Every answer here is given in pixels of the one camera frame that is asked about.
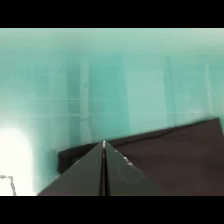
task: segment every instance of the dark object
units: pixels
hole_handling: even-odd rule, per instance
[[[150,177],[162,195],[224,195],[224,138],[219,119],[109,143]],[[59,153],[58,170],[63,173],[94,145]]]
[[[100,143],[39,196],[158,195],[144,174],[108,143]]]

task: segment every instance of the black fabric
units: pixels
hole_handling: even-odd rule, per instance
[[[108,141],[164,195],[224,195],[224,138],[219,119]],[[64,172],[96,144],[59,153]]]

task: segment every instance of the turquoise background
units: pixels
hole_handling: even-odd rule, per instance
[[[36,193],[58,151],[223,122],[223,96],[224,29],[0,29],[0,128],[30,143]]]

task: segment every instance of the bright light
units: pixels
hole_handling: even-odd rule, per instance
[[[35,194],[31,147],[17,129],[0,129],[0,175],[13,176],[17,195]]]

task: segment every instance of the frosted glass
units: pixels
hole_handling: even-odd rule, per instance
[[[0,29],[0,129],[29,143],[34,193],[71,146],[223,123],[223,94],[223,29]]]

